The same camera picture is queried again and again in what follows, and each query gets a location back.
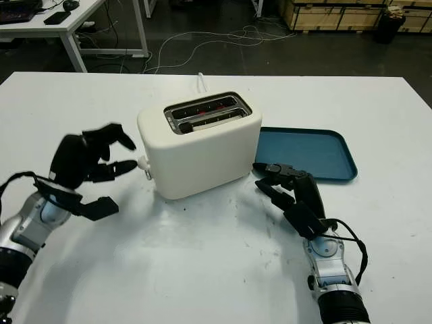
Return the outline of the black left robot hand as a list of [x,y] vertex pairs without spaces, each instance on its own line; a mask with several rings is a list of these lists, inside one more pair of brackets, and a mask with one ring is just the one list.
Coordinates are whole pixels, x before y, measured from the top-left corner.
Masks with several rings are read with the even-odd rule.
[[51,163],[49,179],[71,190],[83,182],[109,182],[136,167],[135,160],[108,163],[110,146],[120,143],[130,151],[136,149],[121,124],[107,124],[81,134],[67,134],[61,140]]

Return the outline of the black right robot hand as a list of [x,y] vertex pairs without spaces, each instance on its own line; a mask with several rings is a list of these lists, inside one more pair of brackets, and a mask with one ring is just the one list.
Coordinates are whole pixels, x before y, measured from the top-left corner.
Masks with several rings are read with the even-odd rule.
[[253,163],[263,175],[257,188],[280,208],[292,226],[321,227],[325,209],[314,177],[307,171],[282,163]]

